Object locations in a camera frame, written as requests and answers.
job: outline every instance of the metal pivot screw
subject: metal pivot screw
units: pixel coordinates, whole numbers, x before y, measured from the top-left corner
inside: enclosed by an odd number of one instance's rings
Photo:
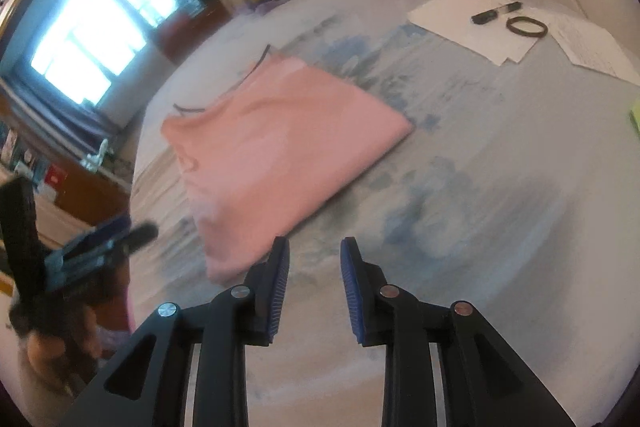
[[[243,299],[247,295],[249,295],[249,293],[251,293],[251,290],[247,288],[247,286],[242,285],[236,286],[231,290],[231,296],[235,297],[236,299]]]
[[[380,288],[380,295],[386,297],[387,299],[393,299],[400,295],[400,290],[398,287],[393,286],[392,284],[385,284]]]
[[[456,305],[453,306],[453,311],[455,311],[458,315],[468,317],[474,312],[474,307],[468,302],[460,301],[456,302]]]
[[[158,307],[158,315],[161,317],[171,317],[175,312],[178,311],[178,306],[176,306],[172,302],[165,302],[164,304],[160,304]]]

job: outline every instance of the black rubber band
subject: black rubber band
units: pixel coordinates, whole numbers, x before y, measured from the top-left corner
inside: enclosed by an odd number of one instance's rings
[[[204,112],[205,109],[203,107],[182,107],[177,103],[174,103],[174,109],[180,113],[180,116],[184,116],[185,114],[192,112]]]
[[[539,32],[528,32],[526,30],[521,30],[520,28],[517,28],[515,26],[515,24],[518,22],[528,22],[531,24],[535,24],[536,26],[539,26],[541,30]],[[546,34],[549,33],[549,28],[546,26],[545,23],[524,15],[518,15],[517,17],[511,17],[510,19],[508,19],[507,29],[510,32],[515,33],[516,35],[522,35],[523,37],[534,37],[537,39],[541,39],[542,37],[544,37]]]

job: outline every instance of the bed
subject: bed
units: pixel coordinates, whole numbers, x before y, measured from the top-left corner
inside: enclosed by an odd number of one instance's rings
[[[578,426],[607,415],[640,362],[640,140],[628,119],[640,88],[571,65],[552,38],[498,68],[407,23],[425,1],[293,0],[239,16],[148,106],[131,212],[160,234],[130,263],[138,325],[165,301],[188,307],[222,290],[206,279],[159,134],[174,103],[214,101],[272,44],[415,124],[289,235],[280,333],[246,354],[255,425],[380,424],[384,350],[361,348],[351,333],[338,263],[348,235],[420,299],[475,304]]]

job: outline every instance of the paper sheet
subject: paper sheet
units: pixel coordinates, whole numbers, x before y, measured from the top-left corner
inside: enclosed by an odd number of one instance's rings
[[[520,62],[537,39],[516,35],[506,28],[512,14],[504,14],[485,25],[471,17],[510,0],[431,0],[409,13],[409,20],[421,28],[484,55],[497,66],[507,58]]]
[[[540,18],[549,20],[550,33],[573,64],[640,86],[636,68],[606,29],[584,19],[557,13],[540,13]]]

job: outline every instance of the pink towel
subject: pink towel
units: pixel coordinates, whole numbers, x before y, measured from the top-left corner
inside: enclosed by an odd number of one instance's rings
[[[249,268],[411,131],[370,94],[278,55],[205,112],[167,118],[207,276]]]

